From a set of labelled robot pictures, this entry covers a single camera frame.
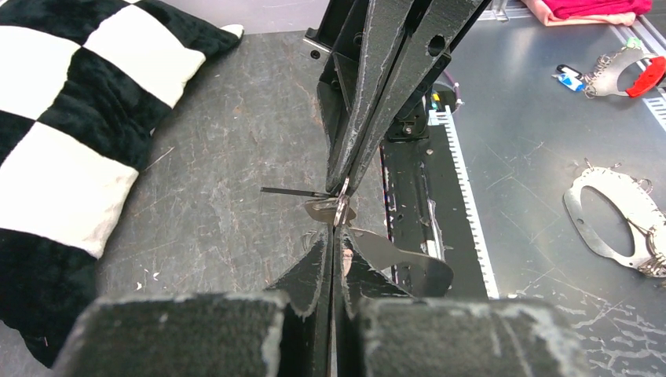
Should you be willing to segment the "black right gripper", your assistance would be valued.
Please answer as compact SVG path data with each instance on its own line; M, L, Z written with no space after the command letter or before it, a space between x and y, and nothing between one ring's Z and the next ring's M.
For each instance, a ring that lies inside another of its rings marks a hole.
M487 1L331 1L306 41L329 50L317 94L329 140L328 192L354 192L386 133L427 138L426 101Z

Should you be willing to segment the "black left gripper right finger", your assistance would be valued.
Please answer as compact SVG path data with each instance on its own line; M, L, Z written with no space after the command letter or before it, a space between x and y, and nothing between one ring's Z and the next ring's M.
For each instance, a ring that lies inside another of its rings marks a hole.
M340 376L588 376L565 318L535 299L416 298L368 260L368 235L335 232Z

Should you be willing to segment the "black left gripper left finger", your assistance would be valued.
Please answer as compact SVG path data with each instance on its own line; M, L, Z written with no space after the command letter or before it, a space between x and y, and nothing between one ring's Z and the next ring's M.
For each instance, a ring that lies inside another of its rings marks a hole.
M332 230L262 291L96 299L57 358L58 376L327 376Z

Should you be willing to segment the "black key tag white label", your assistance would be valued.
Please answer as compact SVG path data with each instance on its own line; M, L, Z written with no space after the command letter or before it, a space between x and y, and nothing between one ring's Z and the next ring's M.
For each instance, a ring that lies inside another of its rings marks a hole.
M312 197L319 199L328 199L334 197L334 195L326 192L314 192L314 191L290 189L290 188L261 187L260 192L289 195L289 196L304 196L304 197Z

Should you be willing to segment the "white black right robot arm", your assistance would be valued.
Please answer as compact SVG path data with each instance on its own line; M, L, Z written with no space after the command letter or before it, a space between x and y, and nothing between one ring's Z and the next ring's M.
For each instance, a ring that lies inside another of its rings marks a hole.
M331 1L306 39L327 50L317 83L325 189L352 195L393 126L425 127L425 98L486 1Z

